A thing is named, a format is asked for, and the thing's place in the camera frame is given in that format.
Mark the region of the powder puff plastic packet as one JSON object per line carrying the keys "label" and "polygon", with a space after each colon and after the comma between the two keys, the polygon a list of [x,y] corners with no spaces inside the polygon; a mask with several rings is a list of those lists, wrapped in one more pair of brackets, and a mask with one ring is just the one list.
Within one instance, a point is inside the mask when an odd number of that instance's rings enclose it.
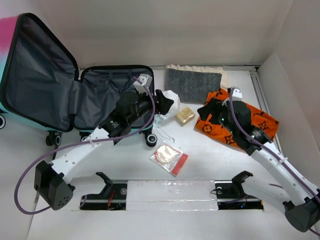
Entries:
{"label": "powder puff plastic packet", "polygon": [[188,157],[189,156],[181,150],[163,141],[149,159],[176,177]]}

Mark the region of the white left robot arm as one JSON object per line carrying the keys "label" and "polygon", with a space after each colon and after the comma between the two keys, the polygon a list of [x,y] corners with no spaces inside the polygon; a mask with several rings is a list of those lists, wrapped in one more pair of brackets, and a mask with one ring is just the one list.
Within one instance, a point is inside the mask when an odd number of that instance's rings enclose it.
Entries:
{"label": "white left robot arm", "polygon": [[116,144],[131,132],[131,126],[146,114],[165,115],[174,104],[159,89],[155,96],[133,91],[125,92],[115,104],[115,109],[86,140],[72,149],[66,156],[47,163],[44,160],[35,168],[34,188],[49,207],[60,210],[74,195],[75,186],[71,181],[84,167],[88,156],[102,144],[101,139],[113,140]]}

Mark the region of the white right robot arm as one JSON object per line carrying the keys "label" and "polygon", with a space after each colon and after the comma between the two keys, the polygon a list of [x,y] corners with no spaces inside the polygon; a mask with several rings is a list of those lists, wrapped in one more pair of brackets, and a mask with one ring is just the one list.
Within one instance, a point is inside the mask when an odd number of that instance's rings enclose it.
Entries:
{"label": "white right robot arm", "polygon": [[295,169],[271,138],[252,124],[251,110],[244,102],[213,98],[197,112],[201,120],[227,129],[233,141],[280,185],[274,188],[252,173],[243,171],[232,179],[231,191],[235,196],[250,195],[269,203],[302,233],[319,222],[320,188]]}

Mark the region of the small gold box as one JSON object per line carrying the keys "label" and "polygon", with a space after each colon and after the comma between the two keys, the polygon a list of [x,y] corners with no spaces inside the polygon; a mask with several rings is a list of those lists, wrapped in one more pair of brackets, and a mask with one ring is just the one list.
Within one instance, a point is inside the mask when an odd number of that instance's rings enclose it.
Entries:
{"label": "small gold box", "polygon": [[181,126],[184,126],[185,124],[190,122],[192,119],[194,119],[195,116],[196,114],[191,108],[185,107],[178,112],[175,118]]}

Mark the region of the orange monogram towel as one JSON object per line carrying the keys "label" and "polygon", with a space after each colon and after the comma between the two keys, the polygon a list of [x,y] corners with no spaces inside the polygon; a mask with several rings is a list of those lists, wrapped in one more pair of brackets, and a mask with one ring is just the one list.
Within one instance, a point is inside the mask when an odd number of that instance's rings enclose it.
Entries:
{"label": "orange monogram towel", "polygon": [[[206,101],[204,105],[207,105],[211,99],[222,100],[224,101],[229,96],[229,93],[223,88],[219,88],[217,91],[209,92],[207,94]],[[251,111],[251,122],[254,126],[263,130],[273,141],[275,135],[278,131],[280,122],[274,119],[272,116],[266,112],[246,103],[246,106]],[[222,125],[215,125],[209,122],[209,119],[212,117],[210,114],[206,120],[201,120],[198,117],[195,128],[202,134],[219,141],[226,145],[231,145],[232,147],[240,148],[234,141],[231,133],[224,128]]]}

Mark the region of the grey quilted cream-frilled cloth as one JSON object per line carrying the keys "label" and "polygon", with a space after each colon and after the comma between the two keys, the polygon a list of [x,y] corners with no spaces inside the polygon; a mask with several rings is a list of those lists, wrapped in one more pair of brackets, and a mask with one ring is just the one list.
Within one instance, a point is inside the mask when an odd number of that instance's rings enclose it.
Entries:
{"label": "grey quilted cream-frilled cloth", "polygon": [[208,93],[229,87],[227,72],[222,67],[167,65],[164,89],[179,96],[182,103],[203,104]]}

